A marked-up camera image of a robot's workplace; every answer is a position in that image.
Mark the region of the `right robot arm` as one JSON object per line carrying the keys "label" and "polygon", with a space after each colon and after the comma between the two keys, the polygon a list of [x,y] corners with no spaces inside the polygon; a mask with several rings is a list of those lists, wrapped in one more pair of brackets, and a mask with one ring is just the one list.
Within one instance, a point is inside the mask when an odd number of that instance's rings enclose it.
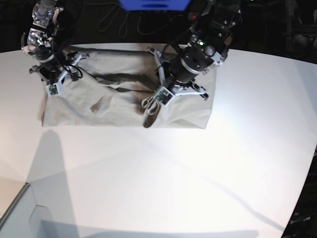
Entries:
{"label": "right robot arm", "polygon": [[65,79],[78,81],[83,73],[78,66],[89,57],[76,51],[68,52],[70,39],[62,39],[72,30],[71,24],[61,21],[65,12],[65,0],[40,0],[32,9],[33,22],[29,31],[21,37],[21,50],[35,59],[38,64],[29,69],[45,83],[47,95],[61,95]]}

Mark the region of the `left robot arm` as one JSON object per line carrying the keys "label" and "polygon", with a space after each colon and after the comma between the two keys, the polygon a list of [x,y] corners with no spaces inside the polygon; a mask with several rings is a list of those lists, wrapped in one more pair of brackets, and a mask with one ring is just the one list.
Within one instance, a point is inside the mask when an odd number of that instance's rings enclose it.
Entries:
{"label": "left robot arm", "polygon": [[241,19],[239,0],[210,0],[191,26],[167,44],[177,52],[174,58],[164,57],[167,46],[162,51],[148,48],[155,58],[159,77],[159,86],[151,100],[165,107],[177,96],[199,95],[207,100],[206,89],[195,78],[225,62],[229,51],[225,41]]}

